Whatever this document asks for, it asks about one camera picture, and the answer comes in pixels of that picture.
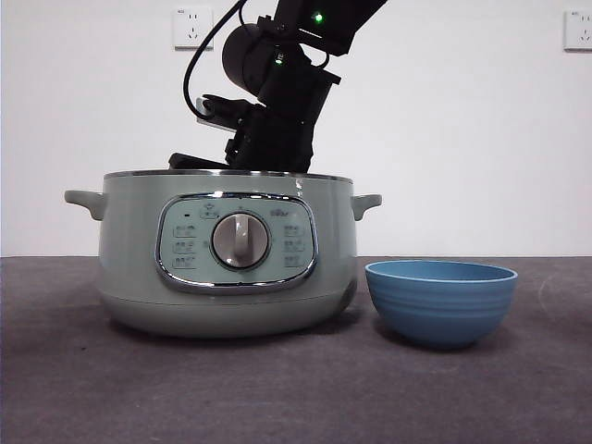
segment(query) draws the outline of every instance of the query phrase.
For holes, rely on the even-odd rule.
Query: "electrical socket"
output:
[[[592,51],[592,9],[565,12],[566,51]]]
[[[197,49],[212,27],[210,6],[178,6],[173,11],[173,44],[176,49]],[[214,49],[214,40],[207,49]]]

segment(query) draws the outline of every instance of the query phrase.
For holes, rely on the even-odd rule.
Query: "cooker handle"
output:
[[[103,220],[107,207],[107,196],[99,192],[90,191],[66,191],[64,199],[69,204],[75,204],[87,208],[94,220]]]
[[[351,198],[351,208],[353,217],[358,222],[364,218],[364,213],[370,208],[382,205],[382,196],[380,194],[370,194],[368,196],[356,196]]]

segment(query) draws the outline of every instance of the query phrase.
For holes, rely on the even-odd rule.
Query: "blue bowl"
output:
[[[388,261],[367,265],[372,302],[387,326],[437,349],[467,347],[508,313],[518,275],[491,265]]]

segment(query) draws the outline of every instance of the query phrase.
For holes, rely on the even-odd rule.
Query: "control knob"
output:
[[[217,258],[231,268],[250,268],[267,253],[269,235],[264,223],[244,213],[227,216],[214,229],[212,246]]]

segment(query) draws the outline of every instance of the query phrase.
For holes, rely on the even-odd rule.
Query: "gray carpet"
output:
[[[520,282],[472,348],[383,328],[362,275],[320,327],[152,337],[109,320],[95,258],[2,260],[2,442],[592,443],[592,258],[479,260]]]

